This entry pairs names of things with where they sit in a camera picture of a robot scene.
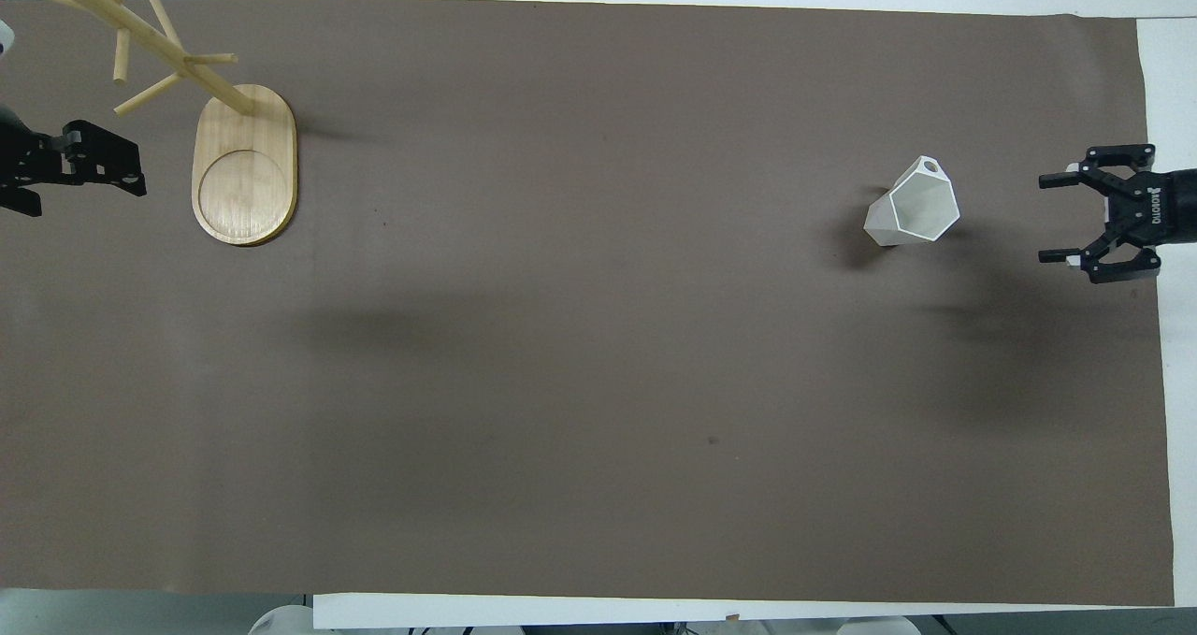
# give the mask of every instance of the brown surface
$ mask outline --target brown surface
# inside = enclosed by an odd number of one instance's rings
[[[1101,208],[1035,175],[1144,137],[1134,22],[169,8],[291,103],[299,208],[209,238],[202,93],[116,120],[107,28],[0,5],[8,103],[150,183],[2,218],[0,582],[1171,603],[1154,285],[1034,258]],[[962,218],[882,252],[919,153]]]

